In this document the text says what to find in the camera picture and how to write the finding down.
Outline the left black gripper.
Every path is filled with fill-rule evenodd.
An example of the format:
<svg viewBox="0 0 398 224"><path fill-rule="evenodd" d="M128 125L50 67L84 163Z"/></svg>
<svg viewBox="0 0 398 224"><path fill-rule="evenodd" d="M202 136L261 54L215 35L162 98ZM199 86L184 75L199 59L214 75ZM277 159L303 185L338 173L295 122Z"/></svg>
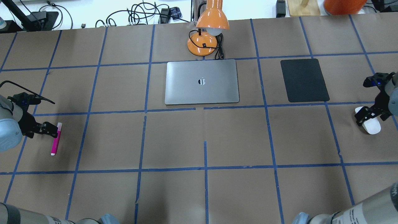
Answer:
<svg viewBox="0 0 398 224"><path fill-rule="evenodd" d="M58 127L51 124L50 122L44 122L39 124L35 118L28 112L23 112L21 119L19 120L19 127L22 135L28 138L33 138L34 134L41 134L51 136L53 138L58 137Z"/></svg>

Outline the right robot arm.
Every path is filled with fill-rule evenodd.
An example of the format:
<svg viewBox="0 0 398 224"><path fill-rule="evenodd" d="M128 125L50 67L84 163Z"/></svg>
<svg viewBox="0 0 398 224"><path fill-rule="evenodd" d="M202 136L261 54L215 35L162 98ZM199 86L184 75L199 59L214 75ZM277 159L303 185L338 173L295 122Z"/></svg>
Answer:
<svg viewBox="0 0 398 224"><path fill-rule="evenodd" d="M355 120L368 134L377 134L381 130L378 121L391 116L397 116L397 73L375 73L364 80L363 86L379 89L371 107L363 106L355 110ZM293 224L396 224L397 213L397 183L362 200L347 210L334 214L319 214L310 217L301 212L296 215Z"/></svg>

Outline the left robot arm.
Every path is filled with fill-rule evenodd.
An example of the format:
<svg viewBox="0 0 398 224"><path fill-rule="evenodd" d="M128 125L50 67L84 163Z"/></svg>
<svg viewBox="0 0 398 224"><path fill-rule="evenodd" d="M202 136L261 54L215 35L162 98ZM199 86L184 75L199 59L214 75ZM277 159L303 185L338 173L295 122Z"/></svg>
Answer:
<svg viewBox="0 0 398 224"><path fill-rule="evenodd" d="M27 110L11 100L1 96L1 152L16 147L22 140L22 131L19 121ZM64 220L53 216L24 210L10 204L1 203L2 224L72 224L70 220ZM98 220L85 218L78 220L77 224L118 224L119 221L111 214L105 214Z"/></svg>

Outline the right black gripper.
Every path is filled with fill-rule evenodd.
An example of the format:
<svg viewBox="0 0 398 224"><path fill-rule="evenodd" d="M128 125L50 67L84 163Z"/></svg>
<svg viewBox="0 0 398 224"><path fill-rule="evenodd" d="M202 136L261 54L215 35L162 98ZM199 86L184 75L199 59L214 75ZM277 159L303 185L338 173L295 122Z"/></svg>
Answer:
<svg viewBox="0 0 398 224"><path fill-rule="evenodd" d="M386 121L393 114L390 112L389 104L390 96L381 90L374 100L372 107L362 106L355 108L354 117L358 126L362 126L367 120L374 119L377 116L382 121Z"/></svg>

